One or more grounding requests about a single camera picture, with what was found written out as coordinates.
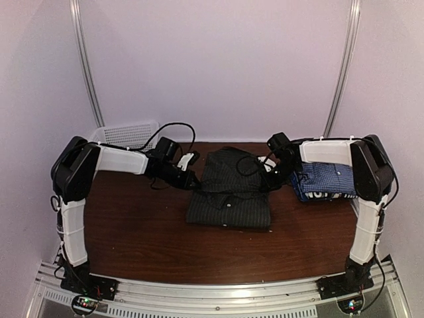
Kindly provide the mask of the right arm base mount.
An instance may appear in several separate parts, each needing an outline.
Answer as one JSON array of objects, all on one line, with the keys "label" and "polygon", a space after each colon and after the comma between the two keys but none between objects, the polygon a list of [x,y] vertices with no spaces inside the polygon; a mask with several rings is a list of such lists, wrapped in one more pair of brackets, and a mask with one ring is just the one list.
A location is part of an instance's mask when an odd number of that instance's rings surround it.
[{"label": "right arm base mount", "polygon": [[352,283],[348,281],[345,273],[335,276],[322,276],[315,283],[322,300],[360,293],[374,286],[371,276],[365,277],[360,283]]}]

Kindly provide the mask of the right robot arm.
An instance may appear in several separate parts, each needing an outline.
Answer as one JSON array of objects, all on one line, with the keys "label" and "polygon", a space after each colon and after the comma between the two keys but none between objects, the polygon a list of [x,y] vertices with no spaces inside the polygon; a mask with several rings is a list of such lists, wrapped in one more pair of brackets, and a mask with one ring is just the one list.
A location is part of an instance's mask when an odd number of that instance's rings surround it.
[{"label": "right robot arm", "polygon": [[267,142],[271,154],[279,162],[264,170],[266,189],[282,186],[301,164],[341,164],[352,169],[357,202],[354,241],[345,263],[339,285],[344,292],[354,292],[365,281],[365,273],[376,261],[376,245],[384,228],[384,211],[392,202],[392,184],[396,173],[380,138],[369,134],[364,138],[305,138],[289,140],[280,132]]}]

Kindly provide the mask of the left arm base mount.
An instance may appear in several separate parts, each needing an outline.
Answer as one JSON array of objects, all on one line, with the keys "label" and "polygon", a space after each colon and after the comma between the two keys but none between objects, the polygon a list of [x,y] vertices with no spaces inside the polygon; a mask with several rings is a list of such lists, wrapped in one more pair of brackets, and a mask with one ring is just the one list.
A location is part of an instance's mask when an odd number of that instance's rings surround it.
[{"label": "left arm base mount", "polygon": [[112,278],[89,275],[85,284],[82,284],[77,278],[64,278],[60,283],[60,287],[63,290],[82,294],[90,298],[113,301],[118,284],[118,281]]}]

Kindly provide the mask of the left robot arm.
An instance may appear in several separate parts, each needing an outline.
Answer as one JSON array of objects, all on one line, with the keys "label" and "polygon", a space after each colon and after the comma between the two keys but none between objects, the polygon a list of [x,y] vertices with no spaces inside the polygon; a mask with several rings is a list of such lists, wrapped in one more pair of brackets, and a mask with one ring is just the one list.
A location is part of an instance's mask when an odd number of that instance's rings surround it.
[{"label": "left robot arm", "polygon": [[160,179],[183,190],[201,187],[195,172],[190,170],[199,159],[199,152],[184,154],[178,162],[174,155],[179,144],[162,137],[148,151],[88,141],[73,137],[51,169],[53,191],[59,199],[59,233],[64,258],[72,267],[88,262],[85,248],[83,214],[85,200],[99,171],[122,172]]}]

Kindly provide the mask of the dark pinstriped long sleeve shirt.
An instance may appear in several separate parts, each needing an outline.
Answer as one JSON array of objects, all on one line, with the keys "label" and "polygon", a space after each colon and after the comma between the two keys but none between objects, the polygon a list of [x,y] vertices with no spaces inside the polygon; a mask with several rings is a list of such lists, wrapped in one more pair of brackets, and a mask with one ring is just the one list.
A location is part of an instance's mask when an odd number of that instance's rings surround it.
[{"label": "dark pinstriped long sleeve shirt", "polygon": [[186,223],[269,229],[269,193],[260,191],[259,168],[255,155],[232,146],[210,152],[201,188],[193,192],[185,214]]}]

